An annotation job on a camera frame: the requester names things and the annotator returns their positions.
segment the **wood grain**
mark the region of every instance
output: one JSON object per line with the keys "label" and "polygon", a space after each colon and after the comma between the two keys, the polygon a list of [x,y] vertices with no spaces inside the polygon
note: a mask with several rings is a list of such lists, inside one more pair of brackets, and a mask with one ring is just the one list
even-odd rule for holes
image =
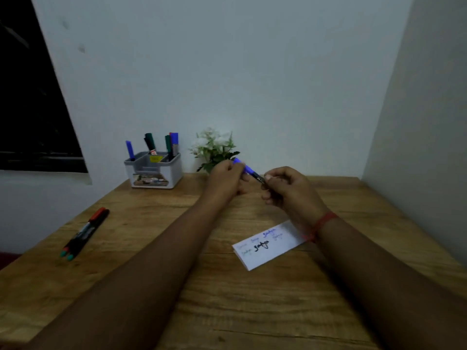
{"label": "wood grain", "polygon": [[[29,341],[194,204],[206,177],[172,190],[128,182],[0,271],[0,343]],[[311,177],[332,210],[421,273],[467,297],[467,272],[411,220],[357,178]],[[313,244],[246,271],[232,244],[287,219],[257,182],[222,214],[180,294],[158,349],[377,349],[365,319]],[[81,254],[61,248],[99,207],[111,214]]]}

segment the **marker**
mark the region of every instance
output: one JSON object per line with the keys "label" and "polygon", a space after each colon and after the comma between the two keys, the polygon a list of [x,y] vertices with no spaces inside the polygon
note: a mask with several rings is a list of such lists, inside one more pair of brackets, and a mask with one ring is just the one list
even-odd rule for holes
{"label": "marker", "polygon": [[63,247],[62,252],[60,253],[60,257],[64,257],[70,251],[70,248],[73,247],[74,245],[76,245],[76,241],[78,240],[78,238],[81,238],[85,234],[85,232],[91,226],[91,223],[93,221],[95,221],[105,211],[105,209],[106,208],[100,208],[99,210],[97,210],[94,213],[94,215],[92,215],[90,217],[90,219],[83,226],[83,228],[81,230],[79,230],[79,232],[76,235],[74,235],[74,237],[72,239],[70,239],[70,241],[66,244],[65,247]]}
{"label": "marker", "polygon": [[128,154],[130,155],[130,161],[135,160],[135,154],[133,153],[133,147],[131,146],[131,141],[126,141],[126,148],[128,149]]}
{"label": "marker", "polygon": [[152,142],[151,140],[149,140],[147,137],[144,138],[144,142],[146,143],[146,145],[148,146],[148,149],[149,149],[149,153],[152,154],[152,155],[156,155],[156,151],[155,151],[155,147],[152,146]]}
{"label": "marker", "polygon": [[154,143],[154,139],[152,138],[152,134],[149,132],[149,133],[147,133],[147,134],[144,134],[144,137],[145,137],[145,138],[148,138],[148,140],[149,140],[149,141],[151,142],[151,144],[152,144],[152,147],[154,148],[154,151],[157,152],[157,149],[156,149],[155,143]]}
{"label": "marker", "polygon": [[171,161],[173,158],[173,153],[172,153],[172,142],[171,142],[170,135],[165,135],[165,145],[167,147],[168,159],[169,161]]}
{"label": "marker", "polygon": [[174,156],[178,155],[178,132],[171,132],[172,152]]}
{"label": "marker", "polygon": [[75,244],[70,246],[70,253],[66,257],[67,260],[73,260],[77,257],[79,252],[83,249],[86,243],[90,240],[94,232],[99,228],[99,226],[104,222],[104,220],[109,216],[110,210],[104,209],[102,213],[99,214],[97,218],[90,222],[90,227],[83,233],[76,241]]}
{"label": "marker", "polygon": [[[238,158],[234,158],[232,161],[234,163],[242,163],[242,161],[240,161]],[[245,165],[244,172],[248,173],[250,176],[255,178],[261,184],[266,184],[266,181],[264,180],[264,178],[260,176],[258,173],[256,173],[254,170],[252,170],[250,167],[248,167],[247,165]]]}

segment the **blue pen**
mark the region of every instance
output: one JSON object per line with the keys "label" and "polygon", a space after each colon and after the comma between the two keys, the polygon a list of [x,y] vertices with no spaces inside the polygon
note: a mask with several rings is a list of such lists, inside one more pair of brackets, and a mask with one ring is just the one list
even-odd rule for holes
{"label": "blue pen", "polygon": [[178,132],[171,132],[171,141],[172,141],[172,154],[175,157],[178,155]]}
{"label": "blue pen", "polygon": [[135,160],[135,154],[133,153],[133,147],[131,146],[131,141],[126,141],[126,148],[128,149],[128,154],[130,155],[130,161]]}
{"label": "blue pen", "polygon": [[[232,161],[234,163],[242,163],[242,161],[240,161],[238,158],[234,158]],[[255,178],[261,184],[266,184],[266,181],[264,180],[264,178],[260,176],[258,173],[256,173],[254,170],[252,170],[250,167],[248,167],[247,165],[245,165],[245,169],[243,171],[245,173],[248,173],[253,178]]]}

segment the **gray pen holder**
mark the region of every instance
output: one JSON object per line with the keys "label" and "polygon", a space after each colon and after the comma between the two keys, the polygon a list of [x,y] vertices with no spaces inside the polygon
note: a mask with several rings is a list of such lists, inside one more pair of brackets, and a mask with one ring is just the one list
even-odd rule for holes
{"label": "gray pen holder", "polygon": [[133,188],[172,189],[182,178],[182,159],[180,153],[168,161],[167,152],[150,155],[143,151],[135,155],[135,160],[124,161],[126,175]]}

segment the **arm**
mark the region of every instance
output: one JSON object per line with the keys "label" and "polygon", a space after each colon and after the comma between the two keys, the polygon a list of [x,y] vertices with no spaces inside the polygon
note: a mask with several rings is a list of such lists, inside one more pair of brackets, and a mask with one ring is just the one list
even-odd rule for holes
{"label": "arm", "polygon": [[[266,181],[271,189],[263,194],[266,204],[283,208],[303,232],[329,211],[307,178],[292,168],[273,169]],[[467,300],[410,268],[342,219],[327,222],[316,237],[389,349],[465,348]]]}
{"label": "arm", "polygon": [[216,218],[237,194],[243,168],[231,161],[218,164],[194,206],[81,296],[25,350],[154,348]]}

